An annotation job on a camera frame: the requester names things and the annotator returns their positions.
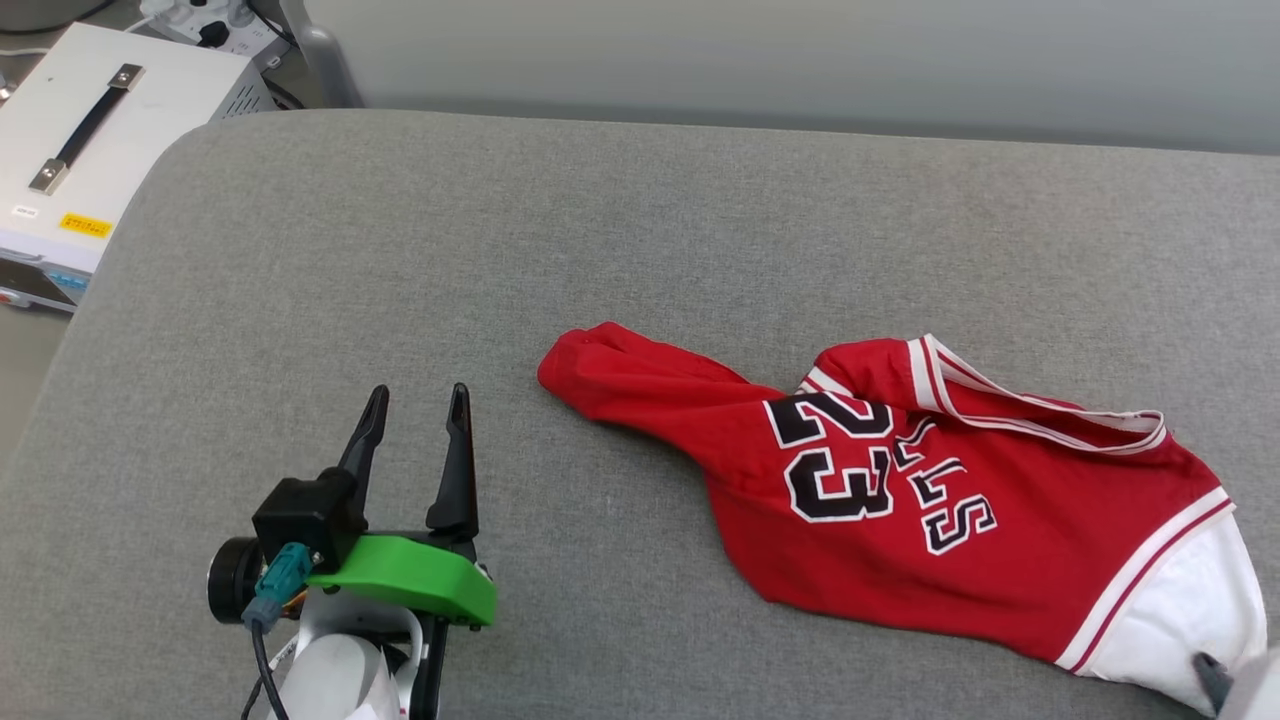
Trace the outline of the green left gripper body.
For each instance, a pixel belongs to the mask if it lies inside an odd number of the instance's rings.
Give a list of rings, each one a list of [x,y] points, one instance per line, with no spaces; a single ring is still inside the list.
[[[307,719],[439,719],[451,628],[497,616],[497,585],[467,556],[365,536],[305,600]]]

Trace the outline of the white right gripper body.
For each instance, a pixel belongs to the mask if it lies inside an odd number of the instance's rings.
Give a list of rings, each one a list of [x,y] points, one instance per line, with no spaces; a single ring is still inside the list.
[[[1217,719],[1279,719],[1279,647],[1224,673]]]

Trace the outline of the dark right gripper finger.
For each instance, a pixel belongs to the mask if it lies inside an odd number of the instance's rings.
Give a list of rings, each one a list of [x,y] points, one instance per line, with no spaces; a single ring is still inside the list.
[[[1234,687],[1234,678],[1228,671],[1225,665],[1217,661],[1212,655],[1204,652],[1199,652],[1193,656],[1193,669],[1199,685],[1210,702],[1213,716],[1219,717],[1228,705],[1229,696]]]

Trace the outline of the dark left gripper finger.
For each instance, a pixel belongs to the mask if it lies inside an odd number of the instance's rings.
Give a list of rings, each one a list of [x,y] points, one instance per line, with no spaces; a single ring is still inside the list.
[[[337,464],[355,480],[353,501],[367,498],[372,460],[385,433],[389,404],[389,388],[376,386],[370,393],[361,418]]]
[[[456,383],[445,419],[448,450],[435,502],[428,510],[428,543],[472,546],[479,534],[477,480],[468,387]]]

